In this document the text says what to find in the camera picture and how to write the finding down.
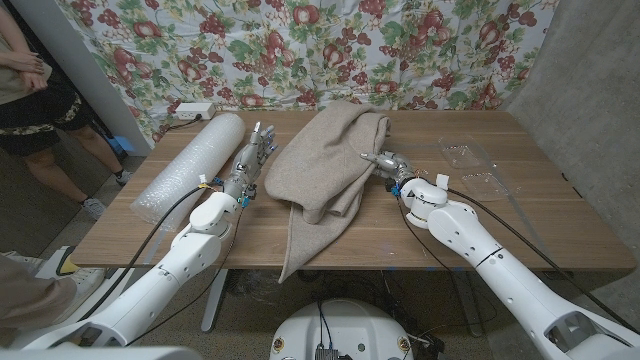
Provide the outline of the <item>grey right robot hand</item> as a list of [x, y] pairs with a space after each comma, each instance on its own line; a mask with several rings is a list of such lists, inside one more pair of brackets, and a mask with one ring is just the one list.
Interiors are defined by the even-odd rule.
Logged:
[[408, 181], [416, 178], [415, 170], [409, 160], [398, 153], [391, 151], [382, 151], [378, 154], [361, 153], [360, 157], [373, 164], [372, 174], [384, 178], [388, 189], [392, 186], [401, 189]]

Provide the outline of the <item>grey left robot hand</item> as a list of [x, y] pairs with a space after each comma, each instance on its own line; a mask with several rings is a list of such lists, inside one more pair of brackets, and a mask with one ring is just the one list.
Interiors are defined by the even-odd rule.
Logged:
[[278, 147], [274, 142], [275, 127], [270, 125], [264, 130], [260, 127], [261, 123], [257, 122], [249, 143], [234, 158], [230, 176], [223, 183], [223, 192], [236, 199], [255, 198], [255, 182], [263, 165]]

